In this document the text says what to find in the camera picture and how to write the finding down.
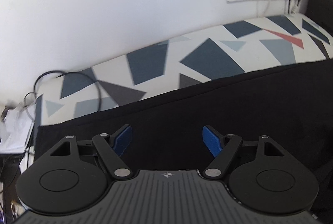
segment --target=ribbed surface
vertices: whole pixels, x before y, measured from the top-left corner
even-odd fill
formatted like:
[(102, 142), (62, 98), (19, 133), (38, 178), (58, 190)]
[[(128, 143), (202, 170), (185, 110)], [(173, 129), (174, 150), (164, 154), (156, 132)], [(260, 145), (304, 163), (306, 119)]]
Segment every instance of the ribbed surface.
[(311, 224), (303, 212), (271, 217), (238, 204), (223, 184), (205, 180), (196, 171), (141, 171), (127, 181), (115, 182), (97, 205), (74, 215), (47, 217), (25, 213), (17, 224)]

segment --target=black circular pad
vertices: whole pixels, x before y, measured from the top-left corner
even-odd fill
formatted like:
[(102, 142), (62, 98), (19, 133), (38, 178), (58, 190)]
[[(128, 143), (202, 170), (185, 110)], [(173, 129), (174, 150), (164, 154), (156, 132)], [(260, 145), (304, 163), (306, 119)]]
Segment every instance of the black circular pad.
[(45, 173), (40, 180), (40, 184), (46, 190), (66, 191), (76, 186), (79, 182), (79, 176), (74, 172), (66, 169), (52, 170)]
[(316, 177), (288, 152), (264, 155), (263, 148), (259, 141), (256, 159), (231, 173), (229, 189), (235, 198), (267, 214), (309, 210), (318, 193)]
[(32, 211), (64, 215), (88, 208), (106, 187), (104, 172), (80, 159), (75, 138), (64, 138), (18, 178), (16, 192)]
[(266, 190), (281, 192), (291, 189), (295, 178), (282, 170), (265, 170), (257, 175), (257, 183)]

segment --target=geometric patterned wall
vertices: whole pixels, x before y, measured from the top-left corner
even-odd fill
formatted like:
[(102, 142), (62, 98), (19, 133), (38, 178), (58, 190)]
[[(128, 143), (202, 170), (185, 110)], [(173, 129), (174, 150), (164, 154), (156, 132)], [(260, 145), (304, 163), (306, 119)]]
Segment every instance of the geometric patterned wall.
[(302, 14), (254, 18), (175, 37), (39, 89), (38, 125), (61, 123), (171, 90), (244, 72), (333, 57), (333, 37)]

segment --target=gray triangle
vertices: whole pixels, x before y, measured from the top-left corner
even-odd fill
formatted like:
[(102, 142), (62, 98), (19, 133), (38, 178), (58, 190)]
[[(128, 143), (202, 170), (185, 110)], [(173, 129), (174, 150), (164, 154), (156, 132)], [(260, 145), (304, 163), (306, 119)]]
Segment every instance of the gray triangle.
[(324, 34), (322, 34), (319, 30), (317, 30), (315, 27), (310, 25), (304, 19), (302, 20), (302, 28), (307, 30), (308, 32), (311, 32), (312, 34), (317, 36), (319, 39), (322, 39), (324, 42), (330, 44), (330, 41), (328, 40), (328, 38)]
[(100, 80), (98, 82), (119, 106), (139, 101), (146, 94), (144, 91), (134, 90), (109, 82)]
[(179, 36), (179, 37), (174, 37), (172, 39), (170, 39), (170, 43), (174, 43), (174, 42), (182, 42), (182, 41), (189, 41), (191, 40), (190, 38), (187, 38), (185, 36)]
[(223, 26), (236, 38), (262, 30), (261, 28), (244, 20), (235, 23), (226, 24)]
[(134, 85), (164, 75), (169, 40), (126, 54)]
[(284, 39), (260, 40), (281, 65), (296, 63), (291, 42)]
[(78, 73), (71, 73), (65, 75), (63, 80), (63, 86), (61, 88), (60, 99), (72, 95), (73, 93), (76, 93), (96, 82), (96, 77), (92, 68), (84, 69), (80, 71), (80, 73), (89, 76), (91, 79)]
[(36, 114), (35, 114), (35, 125), (34, 125), (34, 146), (36, 146), (36, 138), (38, 128), (42, 124), (42, 108), (43, 108), (43, 94), (36, 99)]
[[(102, 98), (101, 111), (116, 107), (117, 104), (111, 97)], [(77, 102), (74, 110), (74, 118), (78, 118), (97, 111), (98, 99), (89, 99)]]
[(325, 56), (326, 59), (330, 59), (328, 53), (327, 53), (327, 50), (323, 44), (322, 41), (318, 40), (317, 38), (311, 36), (310, 34), (308, 34), (311, 39), (314, 41), (314, 43), (317, 45), (317, 47), (320, 49), (321, 53)]
[(179, 74), (179, 88), (186, 88), (192, 85), (196, 85), (201, 83), (200, 81), (197, 81), (196, 79), (193, 79), (189, 76), (185, 76), (183, 74)]
[(239, 51), (246, 42), (242, 41), (220, 41), (221, 43), (225, 44), (226, 46), (230, 47), (234, 51)]
[(291, 35), (299, 34), (301, 31), (285, 15), (268, 16), (269, 20), (289, 32)]
[(189, 53), (180, 63), (210, 79), (244, 73), (244, 70), (210, 38)]
[(47, 115), (49, 117), (51, 115), (53, 115), (54, 113), (56, 113), (59, 109), (61, 109), (64, 106), (63, 104), (51, 102), (48, 100), (45, 100), (45, 105), (46, 105)]

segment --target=dark blue triangle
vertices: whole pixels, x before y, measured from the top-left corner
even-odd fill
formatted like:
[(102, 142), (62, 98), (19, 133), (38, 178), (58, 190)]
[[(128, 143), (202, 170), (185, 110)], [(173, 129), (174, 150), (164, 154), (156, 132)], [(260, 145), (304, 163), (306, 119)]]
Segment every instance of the dark blue triangle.
[(319, 30), (317, 30), (315, 27), (310, 25), (304, 19), (303, 19), (303, 22), (302, 22), (302, 28), (306, 29), (308, 32), (311, 32), (312, 34), (316, 35), (318, 38), (322, 39), (324, 42), (330, 44), (330, 41), (328, 40), (328, 38), (324, 34), (322, 34)]
[(119, 106), (137, 102), (146, 94), (144, 91), (112, 84), (106, 81), (99, 80), (98, 82)]
[(164, 75), (168, 43), (169, 40), (126, 55), (134, 85)]
[(248, 35), (250, 33), (256, 32), (261, 30), (261, 28), (250, 24), (249, 22), (246, 21), (239, 21), (235, 23), (230, 23), (223, 25), (228, 31), (231, 32), (233, 36), (236, 38)]
[(210, 38), (187, 55), (181, 63), (210, 79), (244, 73), (244, 70)]
[(185, 76), (183, 74), (179, 74), (179, 88), (186, 88), (192, 85), (200, 84), (200, 81), (195, 80), (189, 76)]
[(301, 31), (285, 15), (275, 15), (267, 17), (269, 20), (279, 25), (291, 35), (299, 34)]
[(38, 133), (38, 128), (42, 123), (42, 106), (43, 106), (43, 95), (41, 94), (36, 99), (36, 111), (35, 111), (35, 124), (34, 124), (34, 146), (36, 148), (36, 138)]
[(76, 92), (84, 89), (85, 87), (87, 87), (91, 84), (94, 84), (96, 82), (96, 77), (91, 68), (82, 70), (82, 71), (80, 71), (80, 73), (86, 74), (92, 80), (94, 80), (94, 82), (84, 75), (80, 75), (77, 73), (67, 74), (64, 76), (60, 99), (66, 97), (66, 96), (69, 96), (73, 93), (76, 93)]
[(311, 37), (311, 39), (314, 41), (314, 43), (317, 45), (317, 47), (320, 49), (321, 53), (325, 56), (326, 59), (330, 59), (328, 53), (327, 53), (327, 50), (323, 44), (322, 41), (318, 40), (317, 38), (311, 36), (309, 34), (309, 36)]

